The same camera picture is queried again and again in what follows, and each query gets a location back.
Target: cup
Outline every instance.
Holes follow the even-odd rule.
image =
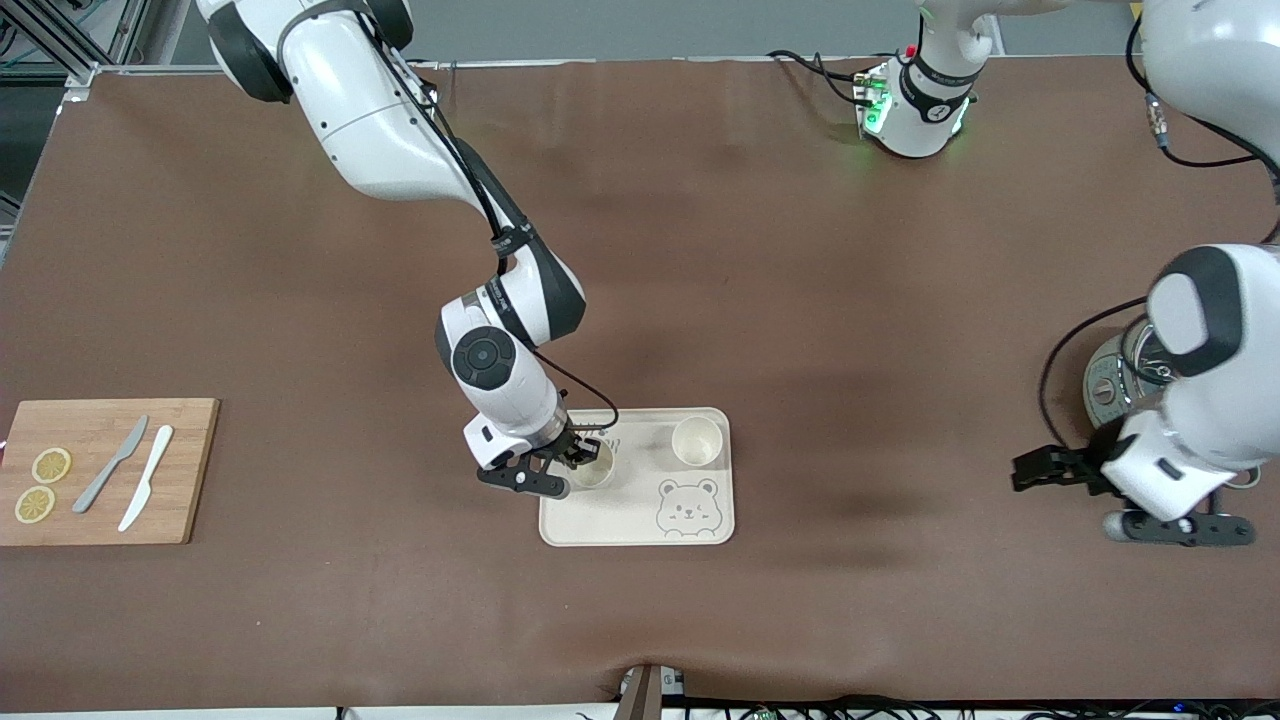
[[[724,448],[724,433],[707,418],[685,418],[671,434],[671,450],[685,465],[701,468],[719,457]]]
[[[564,479],[573,489],[600,489],[613,479],[613,450],[600,443],[600,454],[595,460],[570,470],[564,468]]]

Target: plastic knife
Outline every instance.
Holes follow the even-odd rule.
[[[97,500],[97,493],[102,492],[102,486],[106,484],[108,478],[115,471],[115,466],[123,462],[128,456],[133,455],[133,451],[138,448],[138,443],[142,442],[142,433],[147,430],[147,418],[146,415],[138,418],[138,424],[133,425],[129,430],[129,437],[124,438],[124,443],[120,445],[120,450],[115,451],[115,457],[102,468],[102,471],[93,478],[93,482],[84,488],[84,492],[76,498],[76,505],[72,506],[72,512],[84,512],[88,510],[93,501]]]
[[[151,498],[151,475],[156,471],[156,465],[160,464],[160,457],[164,456],[165,448],[169,447],[169,438],[173,437],[173,425],[160,425],[156,430],[156,439],[151,443],[151,456],[147,457],[147,466],[142,469],[142,479],[138,480],[138,489],[133,491],[133,500],[129,501],[129,509],[124,511],[124,518],[120,520],[120,527],[116,528],[119,532],[129,529],[129,525],[138,519],[142,514],[142,509],[146,507],[147,500]]]

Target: bear face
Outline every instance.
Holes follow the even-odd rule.
[[[682,486],[676,480],[663,480],[658,486],[662,505],[658,507],[658,529],[668,538],[680,536],[713,537],[724,521],[716,503],[719,488],[712,479],[695,486]]]

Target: brown tablecloth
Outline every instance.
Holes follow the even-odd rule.
[[[105,76],[0,272],[0,427],[23,398],[223,410],[191,544],[0,551],[0,710],[588,701],[643,661],[751,698],[1280,694],[1280,483],[1226,497],[1256,546],[1198,551],[1009,487],[1053,341],[1272,223],[1261,168],[1160,156],[1119,59],[993,61],[923,161],[794,65],[436,79],[588,288],[549,354],[623,406],[728,414],[733,538],[543,544],[535,501],[475,480],[433,347],[493,269],[481,218],[361,196],[221,77]],[[1117,324],[1056,374],[1076,437]]]

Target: lemon slice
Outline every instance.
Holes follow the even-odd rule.
[[[56,483],[72,470],[72,454],[60,447],[50,447],[31,464],[31,477],[37,483]]]
[[[46,488],[45,486],[29,487],[27,492],[18,497],[18,503],[13,506],[13,515],[24,525],[38,523],[49,518],[49,514],[54,511],[54,500],[58,496],[54,495],[51,488]]]

